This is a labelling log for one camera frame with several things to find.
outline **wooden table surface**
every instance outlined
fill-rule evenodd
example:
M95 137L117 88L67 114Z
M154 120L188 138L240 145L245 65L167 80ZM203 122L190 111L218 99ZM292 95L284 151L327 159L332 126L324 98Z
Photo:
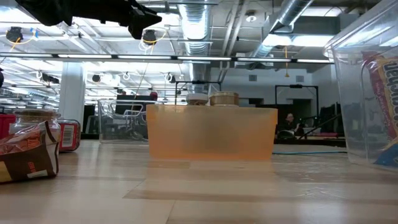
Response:
M346 154L157 161L147 146L83 141L58 177L0 185L0 204L0 223L396 224L398 175Z

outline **orange plastic container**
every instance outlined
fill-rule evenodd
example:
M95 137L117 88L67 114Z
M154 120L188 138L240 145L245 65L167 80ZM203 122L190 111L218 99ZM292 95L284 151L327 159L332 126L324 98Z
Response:
M267 160L277 109L148 105L147 122L156 159Z

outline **ceiling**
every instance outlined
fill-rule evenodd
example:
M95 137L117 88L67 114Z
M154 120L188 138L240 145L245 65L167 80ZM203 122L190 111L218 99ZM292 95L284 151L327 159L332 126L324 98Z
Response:
M139 1L145 5L163 4L162 1ZM234 4L239 1L222 0L211 7L211 35L208 38L210 46L210 55L220 56L223 48L224 38L227 33L227 23L230 20L230 14ZM302 17L316 16L336 18L346 12L358 13L361 10L372 7L378 1L340 1L340 0L316 0L303 14ZM277 12L280 9L282 1L249 1L247 10L254 10L256 20L248 22L243 20L238 38L232 46L231 55L237 53L249 54L262 42L262 27L267 15ZM50 54L153 54L153 55L185 55L185 44L180 26L180 16L178 14L159 14L162 16L162 22L148 27L154 29L158 42L153 46L147 46L140 40L131 37L126 27L120 27L115 22L101 24L92 19L74 18L74 24L71 27L66 24L47 27L31 18L26 13L14 7L0 7L0 52L20 52L20 53L50 53ZM24 40L22 44L14 45L9 42L5 35L12 26L22 28ZM294 45L292 42L288 46L276 46L272 49L271 55L274 57L289 58L324 58L322 47L306 47L303 44ZM119 80L121 88L125 86L138 86L141 82L141 88L173 88L174 84L167 81L165 77L168 73L174 75L177 80L189 81L188 65L185 63L138 63L138 62L84 62L88 74L87 86L110 86L114 80ZM218 64L212 63L212 66L218 67ZM267 67L272 69L284 68L284 63L275 63ZM47 85L40 81L41 73L46 73L62 81L61 61L43 61L43 60L22 60L20 58L5 58L1 63L4 69L8 85ZM310 64L295 64L291 68L307 69L308 72L318 69L319 66ZM92 81L93 75L107 75L107 83L95 83ZM23 91L18 93L11 92L10 88L3 88L4 96L15 94L26 95ZM29 88L29 97L40 97L44 95L53 95L58 98L59 88ZM173 90L158 91L161 96L172 96ZM116 90L100 90L92 88L86 92L87 99L101 98L102 96L115 96Z

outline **ventilation duct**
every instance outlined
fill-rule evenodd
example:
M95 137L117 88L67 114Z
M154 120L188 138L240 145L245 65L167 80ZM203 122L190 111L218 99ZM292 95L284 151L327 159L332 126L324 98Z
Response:
M285 0L282 7L276 14L270 15L266 19L263 28L264 40L251 54L250 57L266 57L274 47L273 45L266 45L267 37L270 33L291 33L293 32L294 22L301 16L313 0ZM256 64L250 64L251 69L256 67Z
M182 17L181 23L184 39L193 41L185 43L187 54L191 56L208 55L209 45L200 41L208 38L210 6L205 4L180 4L178 5L178 9ZM191 80L208 81L210 77L210 64L191 62L189 64L189 71Z

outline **glass jar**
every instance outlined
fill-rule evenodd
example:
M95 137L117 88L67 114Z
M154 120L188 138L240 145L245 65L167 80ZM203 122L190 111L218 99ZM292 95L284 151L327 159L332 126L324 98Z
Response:
M60 114L49 110L20 110L15 111L16 122L10 125L10 134L14 134L22 129L35 126L44 121L49 122L50 131L53 136L59 136L61 127L57 122Z

